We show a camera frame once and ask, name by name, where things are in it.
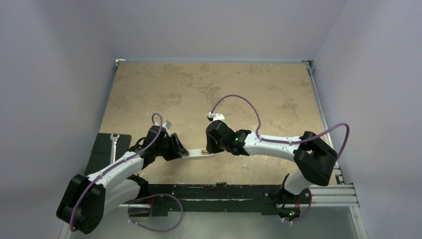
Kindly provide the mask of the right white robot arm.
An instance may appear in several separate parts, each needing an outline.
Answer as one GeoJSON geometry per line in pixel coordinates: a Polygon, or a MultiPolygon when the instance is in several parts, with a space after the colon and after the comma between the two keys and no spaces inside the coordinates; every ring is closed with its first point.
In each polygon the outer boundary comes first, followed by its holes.
{"type": "Polygon", "coordinates": [[[325,141],[311,131],[301,136],[258,136],[250,130],[233,131],[221,120],[211,122],[206,129],[210,153],[227,151],[233,155],[264,155],[294,162],[298,170],[287,176],[280,188],[280,198],[294,201],[311,185],[327,186],[338,154],[325,141]]]}

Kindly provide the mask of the white remote control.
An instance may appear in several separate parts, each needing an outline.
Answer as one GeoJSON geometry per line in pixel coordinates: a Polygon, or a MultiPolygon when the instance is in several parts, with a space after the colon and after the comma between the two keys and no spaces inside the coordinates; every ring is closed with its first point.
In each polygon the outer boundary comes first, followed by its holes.
{"type": "Polygon", "coordinates": [[[213,153],[202,154],[202,150],[206,150],[206,149],[188,149],[190,156],[183,157],[183,159],[197,160],[197,159],[203,159],[203,158],[215,156],[215,154],[213,153]]]}

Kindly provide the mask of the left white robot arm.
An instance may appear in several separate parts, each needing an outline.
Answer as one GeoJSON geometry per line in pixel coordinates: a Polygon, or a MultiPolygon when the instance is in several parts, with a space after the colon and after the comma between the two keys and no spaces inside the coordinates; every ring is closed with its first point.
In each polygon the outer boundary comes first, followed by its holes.
{"type": "Polygon", "coordinates": [[[149,183],[136,173],[152,164],[156,157],[174,160],[187,155],[176,133],[167,125],[154,124],[146,137],[135,145],[117,141],[112,146],[109,165],[88,175],[75,175],[69,182],[56,211],[56,217],[72,232],[91,233],[103,216],[119,205],[153,202],[149,183]]]}

